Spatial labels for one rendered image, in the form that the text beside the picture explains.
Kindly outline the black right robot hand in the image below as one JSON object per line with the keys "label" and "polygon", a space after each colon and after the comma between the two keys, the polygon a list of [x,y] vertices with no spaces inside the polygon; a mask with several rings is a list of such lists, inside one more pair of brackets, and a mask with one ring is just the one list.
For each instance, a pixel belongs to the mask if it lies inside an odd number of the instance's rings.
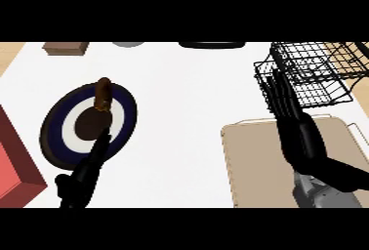
{"label": "black right robot hand", "polygon": [[280,150],[292,169],[342,192],[369,190],[369,173],[327,157],[315,122],[302,111],[290,84],[277,69],[262,88],[275,117]]}

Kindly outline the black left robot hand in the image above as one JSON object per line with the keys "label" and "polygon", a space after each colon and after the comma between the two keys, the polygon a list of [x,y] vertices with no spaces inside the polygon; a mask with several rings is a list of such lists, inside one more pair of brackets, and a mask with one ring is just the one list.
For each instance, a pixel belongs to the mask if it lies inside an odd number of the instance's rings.
{"label": "black left robot hand", "polygon": [[88,156],[78,163],[70,175],[54,178],[61,208],[85,208],[91,198],[109,147],[109,129],[104,129],[94,141]]}

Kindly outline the beige tray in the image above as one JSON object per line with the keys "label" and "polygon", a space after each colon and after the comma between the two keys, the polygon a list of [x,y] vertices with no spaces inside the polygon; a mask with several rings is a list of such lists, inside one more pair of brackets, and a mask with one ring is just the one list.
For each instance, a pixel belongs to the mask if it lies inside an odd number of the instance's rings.
{"label": "beige tray", "polygon": [[[312,116],[329,158],[369,172],[369,154],[349,126],[327,114]],[[221,145],[236,208],[296,208],[292,168],[284,162],[272,119],[243,120],[221,128]]]}

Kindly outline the red box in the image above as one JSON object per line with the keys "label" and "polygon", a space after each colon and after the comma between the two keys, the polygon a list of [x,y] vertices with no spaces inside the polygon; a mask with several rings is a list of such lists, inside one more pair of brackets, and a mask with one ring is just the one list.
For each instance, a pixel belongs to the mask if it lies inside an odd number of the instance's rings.
{"label": "red box", "polygon": [[0,208],[23,208],[45,188],[44,178],[0,106]]}

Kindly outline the blue white brown round plate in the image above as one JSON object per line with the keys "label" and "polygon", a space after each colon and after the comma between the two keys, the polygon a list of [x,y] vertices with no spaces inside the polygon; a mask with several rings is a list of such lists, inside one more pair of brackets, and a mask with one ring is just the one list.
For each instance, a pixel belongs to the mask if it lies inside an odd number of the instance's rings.
{"label": "blue white brown round plate", "polygon": [[92,107],[94,84],[70,91],[50,109],[41,129],[39,148],[53,166],[73,170],[88,156],[92,143],[104,128],[109,128],[109,159],[126,144],[137,123],[137,104],[128,90],[116,84],[112,87],[109,111]]}

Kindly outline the black oval object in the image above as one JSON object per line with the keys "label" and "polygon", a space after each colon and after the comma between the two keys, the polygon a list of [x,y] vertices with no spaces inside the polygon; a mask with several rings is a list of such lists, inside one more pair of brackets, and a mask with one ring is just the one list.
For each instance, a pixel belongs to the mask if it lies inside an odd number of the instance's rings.
{"label": "black oval object", "polygon": [[182,48],[190,49],[205,49],[205,50],[222,50],[222,49],[237,49],[244,46],[246,42],[178,42]]}

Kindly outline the brown wooden block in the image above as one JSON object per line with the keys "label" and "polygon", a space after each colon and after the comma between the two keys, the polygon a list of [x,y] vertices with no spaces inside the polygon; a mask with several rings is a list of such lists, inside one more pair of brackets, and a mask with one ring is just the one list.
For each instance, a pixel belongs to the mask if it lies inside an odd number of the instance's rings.
{"label": "brown wooden block", "polygon": [[45,42],[41,49],[48,56],[82,56],[88,42]]}

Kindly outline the grey round object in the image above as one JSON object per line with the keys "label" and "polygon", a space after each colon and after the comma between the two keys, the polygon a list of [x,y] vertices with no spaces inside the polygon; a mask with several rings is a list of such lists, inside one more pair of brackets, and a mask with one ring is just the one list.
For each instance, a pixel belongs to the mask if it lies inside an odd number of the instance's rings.
{"label": "grey round object", "polygon": [[112,42],[113,45],[122,48],[132,48],[143,44],[144,42]]}

